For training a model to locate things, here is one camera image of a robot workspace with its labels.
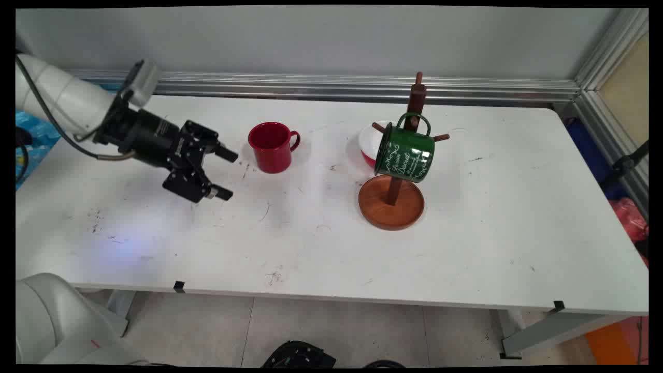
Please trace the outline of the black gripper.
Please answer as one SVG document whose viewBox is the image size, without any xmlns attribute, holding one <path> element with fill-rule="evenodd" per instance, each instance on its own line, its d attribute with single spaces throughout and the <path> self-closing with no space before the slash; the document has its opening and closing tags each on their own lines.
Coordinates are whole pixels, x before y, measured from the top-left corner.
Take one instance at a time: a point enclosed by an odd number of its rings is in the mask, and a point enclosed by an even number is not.
<svg viewBox="0 0 663 373">
<path fill-rule="evenodd" d="M 230 163 L 239 157 L 220 142 L 218 132 L 195 121 L 187 120 L 179 127 L 145 109 L 132 109 L 127 99 L 116 97 L 93 135 L 93 142 L 118 146 L 121 155 L 132 153 L 132 158 L 140 162 L 168 169 L 170 174 L 163 188 L 192 203 L 203 198 L 228 201 L 234 195 L 210 182 L 206 175 L 187 169 L 202 167 L 208 155 Z"/>
</svg>

